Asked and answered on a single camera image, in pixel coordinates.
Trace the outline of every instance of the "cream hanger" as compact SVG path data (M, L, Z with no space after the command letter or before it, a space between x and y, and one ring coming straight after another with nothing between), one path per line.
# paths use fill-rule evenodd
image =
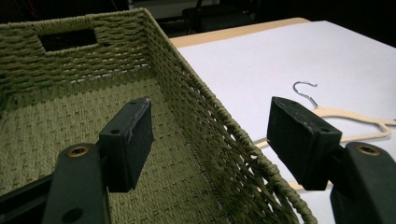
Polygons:
M386 136L391 135L391 133L392 133L390 127L388 127L387 125L396 126L396 119L373 119L373 118L369 118L369 117L363 116L361 114L347 111L344 109L319 106L311 96L303 94L300 91L298 91L295 87L297 84L307 84L312 87L316 87L317 84L298 81L298 82L294 83L293 89L297 94L299 94L299 95L307 98L309 101L311 101L311 103L315 106L315 109L313 109L312 112L314 114L318 115L319 117L321 117L321 118L354 119L354 120L357 120L360 122L374 124L378 128L380 128L382 131L380 133L371 133L371 134L362 134L362 135L356 135L356 136L350 136L350 137L342 137L341 143L386 137ZM266 138L263 138L263 139L255 142L254 145L256 147L268 147L268 142L266 141Z

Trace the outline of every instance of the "green woven basket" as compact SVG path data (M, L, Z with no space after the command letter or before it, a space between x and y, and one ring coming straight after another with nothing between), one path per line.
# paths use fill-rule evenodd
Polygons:
M96 43L46 50L43 36ZM122 106L152 101L155 142L114 223L315 223L306 203L198 78L145 9L0 25L0 194L95 143Z

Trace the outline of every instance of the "metal hook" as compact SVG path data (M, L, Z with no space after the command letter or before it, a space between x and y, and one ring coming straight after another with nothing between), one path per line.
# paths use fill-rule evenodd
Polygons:
M305 82L305 81L298 81L298 82L294 83L294 85L293 85L293 89L294 89L294 91L297 94L299 94L299 95L305 97L306 99L308 99L312 104L314 104L315 108L317 108L318 107L317 102L315 102L314 99L310 95L303 94L300 91L297 91L297 89L296 89L296 85L297 84L307 84L307 85L310 85L311 87L316 87L318 84L312 84L310 82Z

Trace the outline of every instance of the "chair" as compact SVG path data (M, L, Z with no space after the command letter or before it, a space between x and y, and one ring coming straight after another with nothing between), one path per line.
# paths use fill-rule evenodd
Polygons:
M219 4L202 6L198 0L195 7L182 11L184 21L197 33L216 31L256 23L249 17L250 0L220 0Z

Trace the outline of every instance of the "brass grommet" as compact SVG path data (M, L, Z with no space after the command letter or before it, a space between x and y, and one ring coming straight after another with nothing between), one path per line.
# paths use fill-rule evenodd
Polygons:
M370 146L358 146L358 150L370 156L378 156L379 154L381 154L381 152L377 148Z
M67 152L67 156L69 157L80 157L83 156L85 154L87 154L87 152L90 150L89 147L85 147L85 146L76 146L73 148L70 148L69 151Z

